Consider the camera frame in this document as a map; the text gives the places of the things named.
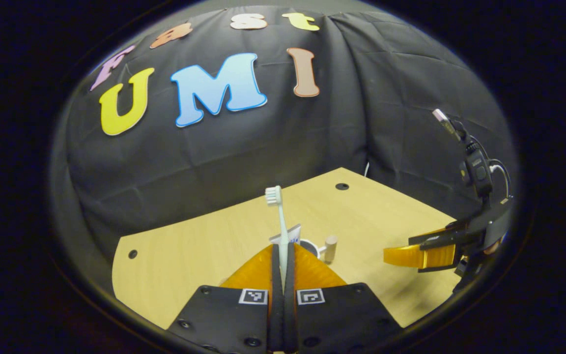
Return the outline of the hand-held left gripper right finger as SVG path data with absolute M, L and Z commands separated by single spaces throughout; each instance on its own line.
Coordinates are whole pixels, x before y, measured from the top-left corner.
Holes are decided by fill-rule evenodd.
M 403 328 L 368 284 L 344 282 L 302 246 L 290 244 L 285 287 L 286 350 L 368 354 Z

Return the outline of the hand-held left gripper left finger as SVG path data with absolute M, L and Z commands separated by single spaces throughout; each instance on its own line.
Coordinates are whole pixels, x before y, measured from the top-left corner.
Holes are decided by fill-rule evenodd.
M 199 286 L 168 327 L 212 354 L 269 354 L 283 344 L 278 247 L 270 245 L 222 286 Z

